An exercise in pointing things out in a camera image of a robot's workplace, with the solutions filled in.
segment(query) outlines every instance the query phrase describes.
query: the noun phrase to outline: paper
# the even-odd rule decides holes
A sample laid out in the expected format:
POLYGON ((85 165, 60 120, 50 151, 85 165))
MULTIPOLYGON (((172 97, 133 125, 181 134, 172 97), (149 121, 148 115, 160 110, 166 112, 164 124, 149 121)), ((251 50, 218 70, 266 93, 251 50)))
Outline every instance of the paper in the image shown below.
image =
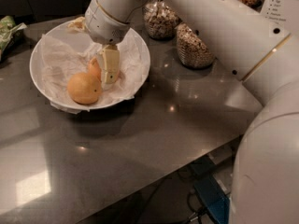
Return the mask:
POLYGON ((77 72, 86 72, 89 60, 102 46, 91 42, 83 52, 75 52, 71 46, 50 35, 41 39, 41 53, 44 67, 42 81, 45 93, 51 97, 53 106, 70 113, 78 113, 82 109, 102 108, 120 101, 134 98, 148 76, 149 68, 141 62, 140 53, 133 35, 128 35, 118 45, 121 61, 120 76, 107 91, 103 91, 98 102, 92 105, 80 105, 74 102, 67 93, 67 82, 77 72))
POLYGON ((270 21, 282 25, 295 35, 299 35, 299 0, 265 0, 261 14, 270 21))

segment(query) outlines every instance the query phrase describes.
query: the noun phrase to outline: white label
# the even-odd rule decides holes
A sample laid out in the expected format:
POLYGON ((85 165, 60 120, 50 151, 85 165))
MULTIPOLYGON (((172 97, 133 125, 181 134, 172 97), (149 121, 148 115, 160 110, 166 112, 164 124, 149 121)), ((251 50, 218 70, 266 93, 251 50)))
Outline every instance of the white label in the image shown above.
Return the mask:
POLYGON ((299 35, 299 0, 265 0, 261 14, 295 35, 299 35))

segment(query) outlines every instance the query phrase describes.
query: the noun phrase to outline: dark floor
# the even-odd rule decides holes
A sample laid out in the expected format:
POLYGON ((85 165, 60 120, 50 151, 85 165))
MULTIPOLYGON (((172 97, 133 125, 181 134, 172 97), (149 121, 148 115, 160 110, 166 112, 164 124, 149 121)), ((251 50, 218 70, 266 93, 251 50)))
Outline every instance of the dark floor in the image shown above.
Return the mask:
MULTIPOLYGON (((213 162, 210 171, 223 192, 229 196, 238 139, 207 154, 213 162)), ((134 195, 111 205, 78 224, 170 224, 183 223, 199 210, 201 204, 194 192, 194 182, 201 176, 194 174, 191 165, 185 166, 162 180, 145 187, 134 195)), ((213 224, 208 215, 203 224, 213 224)))

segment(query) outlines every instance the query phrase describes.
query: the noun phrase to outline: shiny counter surface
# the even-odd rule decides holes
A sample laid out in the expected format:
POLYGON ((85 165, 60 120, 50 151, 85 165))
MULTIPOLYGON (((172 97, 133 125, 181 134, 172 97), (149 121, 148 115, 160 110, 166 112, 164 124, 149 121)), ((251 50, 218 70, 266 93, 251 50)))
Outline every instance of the shiny counter surface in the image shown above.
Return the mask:
POLYGON ((136 19, 151 67, 135 99, 57 110, 33 84, 29 60, 41 35, 68 20, 30 25, 0 64, 1 224, 77 223, 243 134, 261 109, 220 63, 185 68, 175 39, 149 39, 136 19))

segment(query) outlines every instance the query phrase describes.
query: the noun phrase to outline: orange food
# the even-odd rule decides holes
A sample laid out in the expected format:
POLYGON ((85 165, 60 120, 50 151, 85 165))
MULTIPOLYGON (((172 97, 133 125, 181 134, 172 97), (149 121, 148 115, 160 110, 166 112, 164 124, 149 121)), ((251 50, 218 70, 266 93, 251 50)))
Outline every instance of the orange food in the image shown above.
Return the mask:
POLYGON ((67 83, 70 97, 77 103, 89 105, 96 102, 102 93, 100 80, 90 73, 76 73, 67 83))
POLYGON ((93 57, 90 60, 90 62, 88 63, 87 71, 88 71, 88 73, 94 75, 95 77, 97 77, 101 81, 102 70, 101 70, 100 65, 99 65, 99 63, 98 63, 98 61, 96 60, 95 57, 93 57))

